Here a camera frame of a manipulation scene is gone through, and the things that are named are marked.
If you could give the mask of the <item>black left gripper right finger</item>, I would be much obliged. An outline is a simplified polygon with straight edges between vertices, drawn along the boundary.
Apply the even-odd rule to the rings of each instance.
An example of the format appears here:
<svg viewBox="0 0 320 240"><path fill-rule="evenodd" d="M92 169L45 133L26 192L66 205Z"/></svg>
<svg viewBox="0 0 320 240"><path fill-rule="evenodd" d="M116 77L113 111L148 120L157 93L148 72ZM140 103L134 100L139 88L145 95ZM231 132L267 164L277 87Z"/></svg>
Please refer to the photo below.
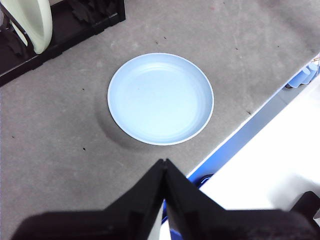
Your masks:
<svg viewBox="0 0 320 240"><path fill-rule="evenodd" d="M191 183L167 158L164 160L165 202L184 240L318 240L314 216L320 198L305 192L290 210L227 210Z"/></svg>

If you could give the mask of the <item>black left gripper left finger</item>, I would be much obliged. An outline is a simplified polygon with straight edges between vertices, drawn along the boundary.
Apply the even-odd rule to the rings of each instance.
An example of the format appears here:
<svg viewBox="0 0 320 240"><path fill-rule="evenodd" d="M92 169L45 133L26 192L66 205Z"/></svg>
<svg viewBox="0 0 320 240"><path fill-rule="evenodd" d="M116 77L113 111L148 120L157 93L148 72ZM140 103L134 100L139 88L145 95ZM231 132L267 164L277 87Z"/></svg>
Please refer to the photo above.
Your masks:
<svg viewBox="0 0 320 240"><path fill-rule="evenodd" d="M15 240L146 240L163 204L165 161L159 159L102 210L50 211L24 219Z"/></svg>

